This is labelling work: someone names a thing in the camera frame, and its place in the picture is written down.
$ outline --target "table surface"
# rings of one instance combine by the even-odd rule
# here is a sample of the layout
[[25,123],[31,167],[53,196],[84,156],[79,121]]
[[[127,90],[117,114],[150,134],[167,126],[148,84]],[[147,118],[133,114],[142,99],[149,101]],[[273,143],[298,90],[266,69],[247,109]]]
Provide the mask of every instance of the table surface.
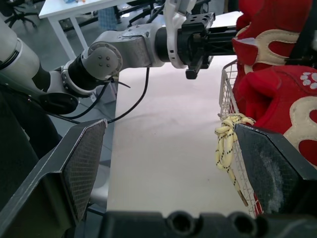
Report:
[[[214,26],[234,25],[239,12],[218,16]],[[236,56],[214,57],[196,80],[170,63],[151,68],[147,94],[140,105],[115,123],[109,211],[177,210],[193,216],[203,212],[247,212],[226,172],[215,165],[220,126],[221,70]],[[120,81],[116,116],[140,97],[144,68],[127,69]]]
[[73,11],[81,11],[88,7],[93,7],[100,4],[104,4],[104,8],[107,8],[130,1],[133,0],[86,0],[86,2],[82,2],[82,0],[79,0],[78,3],[65,3],[64,0],[46,0],[39,14],[39,17],[45,18],[50,16],[67,14]]

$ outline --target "yellow rope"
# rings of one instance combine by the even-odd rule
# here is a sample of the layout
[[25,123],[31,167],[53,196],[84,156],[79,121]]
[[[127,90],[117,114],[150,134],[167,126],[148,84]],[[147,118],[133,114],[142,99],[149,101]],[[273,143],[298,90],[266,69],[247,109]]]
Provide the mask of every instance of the yellow rope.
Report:
[[216,128],[214,131],[218,136],[218,146],[215,153],[216,165],[220,170],[227,171],[230,180],[232,181],[235,189],[240,195],[245,206],[248,206],[248,202],[241,192],[239,182],[231,169],[231,163],[233,160],[233,144],[237,141],[237,135],[234,132],[234,126],[237,123],[253,125],[255,121],[252,118],[246,117],[241,113],[229,114],[226,119],[222,121],[221,127]]

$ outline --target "red plush toy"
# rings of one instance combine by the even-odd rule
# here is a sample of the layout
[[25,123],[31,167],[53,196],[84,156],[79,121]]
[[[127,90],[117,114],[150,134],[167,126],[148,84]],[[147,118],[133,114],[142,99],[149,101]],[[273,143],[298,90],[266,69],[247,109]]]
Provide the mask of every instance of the red plush toy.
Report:
[[232,40],[238,57],[233,92],[249,72],[285,65],[302,31],[312,0],[240,0],[240,30]]
[[[233,93],[239,111],[255,119],[255,126],[282,133],[317,168],[317,70],[283,66],[312,2],[240,0],[244,14],[232,40],[238,58]],[[262,212],[258,202],[254,209]]]
[[255,126],[283,134],[317,166],[317,70],[306,66],[273,66],[247,74],[241,81],[238,107]]

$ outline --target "wire basket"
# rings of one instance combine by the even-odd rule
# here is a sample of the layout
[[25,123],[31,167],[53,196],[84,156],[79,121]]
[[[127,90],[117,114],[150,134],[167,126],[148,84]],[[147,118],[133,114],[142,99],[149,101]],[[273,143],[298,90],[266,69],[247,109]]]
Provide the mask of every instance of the wire basket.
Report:
[[[219,96],[219,105],[221,110],[220,114],[218,114],[220,119],[225,119],[229,114],[239,112],[232,92],[232,87],[237,74],[237,60],[227,64],[222,70]],[[231,167],[240,184],[241,191],[248,202],[249,214],[252,217],[255,217],[258,214],[262,214],[263,211],[249,182],[238,141],[233,145],[233,154],[234,160]]]

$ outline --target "paw print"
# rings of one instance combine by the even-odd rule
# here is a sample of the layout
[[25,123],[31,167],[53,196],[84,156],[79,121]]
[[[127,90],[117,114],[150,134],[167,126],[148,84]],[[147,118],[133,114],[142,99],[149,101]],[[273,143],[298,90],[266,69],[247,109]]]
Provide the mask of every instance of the paw print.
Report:
[[304,86],[317,89],[317,73],[304,72],[300,79],[303,81]]

